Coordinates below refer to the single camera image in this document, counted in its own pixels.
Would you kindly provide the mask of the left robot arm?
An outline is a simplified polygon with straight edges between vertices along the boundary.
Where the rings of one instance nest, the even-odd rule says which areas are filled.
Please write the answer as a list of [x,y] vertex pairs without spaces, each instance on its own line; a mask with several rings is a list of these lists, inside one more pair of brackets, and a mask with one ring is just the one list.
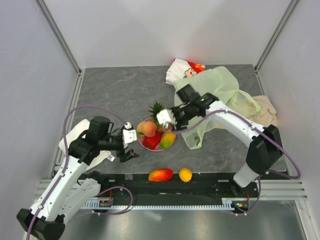
[[58,240],[74,215],[96,196],[104,197],[110,191],[106,177],[94,172],[78,186],[72,187],[86,171],[103,160],[114,157],[121,161],[138,157],[128,144],[135,142],[137,132],[126,122],[117,135],[109,132],[111,121],[103,116],[83,119],[58,144],[65,157],[62,165],[42,195],[30,208],[22,208],[16,218],[28,237],[39,240]]

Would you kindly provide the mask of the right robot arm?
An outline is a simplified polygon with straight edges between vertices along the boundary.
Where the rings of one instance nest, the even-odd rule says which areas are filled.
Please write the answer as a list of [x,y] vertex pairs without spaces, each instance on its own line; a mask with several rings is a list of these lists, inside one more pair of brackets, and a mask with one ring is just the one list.
[[170,123],[182,132],[194,117],[220,125],[247,147],[245,164],[235,173],[229,191],[235,197],[247,191],[249,183],[264,175],[283,155],[278,128],[254,123],[226,106],[211,93],[200,95],[190,84],[176,92],[182,104],[170,108]]

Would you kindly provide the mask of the fake peach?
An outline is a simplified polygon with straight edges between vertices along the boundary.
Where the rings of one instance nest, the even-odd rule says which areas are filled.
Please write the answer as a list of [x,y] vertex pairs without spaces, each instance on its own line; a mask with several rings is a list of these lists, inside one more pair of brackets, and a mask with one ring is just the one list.
[[156,134],[156,131],[158,129],[157,124],[155,124],[152,121],[143,121],[142,122],[142,133],[145,137],[154,137]]

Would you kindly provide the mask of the fake yellow pear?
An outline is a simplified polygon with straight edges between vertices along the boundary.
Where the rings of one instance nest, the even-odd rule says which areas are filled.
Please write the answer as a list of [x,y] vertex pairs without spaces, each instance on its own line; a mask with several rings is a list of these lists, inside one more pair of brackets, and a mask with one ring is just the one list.
[[137,134],[138,134],[139,136],[142,136],[142,137],[145,136],[144,133],[143,133],[144,124],[145,124],[145,122],[142,121],[142,122],[140,122],[140,123],[137,125],[137,127],[136,127],[136,132],[137,132]]

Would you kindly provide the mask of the small yellow fake fruit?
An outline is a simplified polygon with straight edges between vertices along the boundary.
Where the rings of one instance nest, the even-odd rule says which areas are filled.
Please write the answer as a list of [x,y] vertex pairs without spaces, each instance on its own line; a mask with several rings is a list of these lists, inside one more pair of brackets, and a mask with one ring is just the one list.
[[188,168],[181,168],[178,175],[183,182],[187,183],[192,179],[193,173]]

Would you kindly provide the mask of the fake pineapple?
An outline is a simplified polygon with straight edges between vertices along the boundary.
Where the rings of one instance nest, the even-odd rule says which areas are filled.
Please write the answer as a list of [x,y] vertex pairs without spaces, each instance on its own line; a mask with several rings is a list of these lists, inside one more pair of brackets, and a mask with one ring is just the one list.
[[150,106],[150,110],[148,110],[149,113],[151,113],[151,121],[154,122],[157,125],[157,131],[159,133],[163,132],[163,127],[159,124],[157,120],[157,114],[162,111],[165,108],[165,106],[161,103],[156,101],[153,106]]

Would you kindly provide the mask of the fake red bell pepper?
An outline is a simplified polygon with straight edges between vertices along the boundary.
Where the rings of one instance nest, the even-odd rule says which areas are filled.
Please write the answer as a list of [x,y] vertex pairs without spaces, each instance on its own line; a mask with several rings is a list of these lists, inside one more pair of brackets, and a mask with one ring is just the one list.
[[149,150],[154,150],[157,145],[160,143],[162,138],[162,133],[156,131],[155,136],[153,137],[144,137],[142,145]]

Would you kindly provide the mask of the fake red orange mango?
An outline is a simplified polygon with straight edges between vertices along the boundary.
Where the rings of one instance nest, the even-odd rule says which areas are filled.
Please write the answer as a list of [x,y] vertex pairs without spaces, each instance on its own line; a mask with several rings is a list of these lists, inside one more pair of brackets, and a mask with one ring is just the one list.
[[150,182],[166,182],[173,178],[174,172],[170,168],[158,168],[153,170],[149,176],[148,180]]

